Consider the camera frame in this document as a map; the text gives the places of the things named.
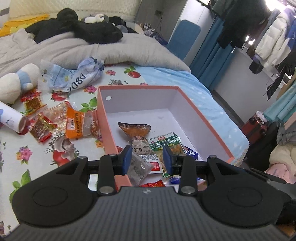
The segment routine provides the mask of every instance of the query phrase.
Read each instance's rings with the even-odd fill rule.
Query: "open box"
[[[106,154],[118,153],[129,137],[118,122],[148,124],[147,139],[176,133],[183,145],[198,152],[203,160],[216,155],[230,163],[234,157],[217,132],[177,86],[114,85],[98,89],[98,119]],[[148,175],[146,182],[163,179]],[[127,176],[116,176],[116,185],[131,186]]]

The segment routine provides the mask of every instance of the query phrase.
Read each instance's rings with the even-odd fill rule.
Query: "silver bolt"
[[[110,194],[114,191],[114,188],[110,186],[103,186],[100,187],[99,191],[103,194]]]
[[[184,186],[181,188],[181,192],[185,194],[192,194],[195,192],[195,188],[191,186]]]

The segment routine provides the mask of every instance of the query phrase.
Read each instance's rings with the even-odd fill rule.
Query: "floor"
[[[211,91],[213,99],[225,110],[229,118],[241,129],[244,122],[235,113],[235,111],[227,104],[227,102],[215,91]]]

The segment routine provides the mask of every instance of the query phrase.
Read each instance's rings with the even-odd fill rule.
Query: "padded headboard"
[[[56,17],[60,10],[68,7],[77,12],[79,18],[90,13],[103,13],[133,21],[140,3],[141,0],[11,0],[9,17],[13,19],[44,13]]]

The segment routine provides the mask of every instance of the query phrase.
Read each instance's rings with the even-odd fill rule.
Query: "blue bed sheet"
[[[240,165],[249,147],[247,138],[195,76],[187,71],[165,68],[142,66],[136,68],[149,85],[179,86],[225,142],[235,157],[232,164]]]

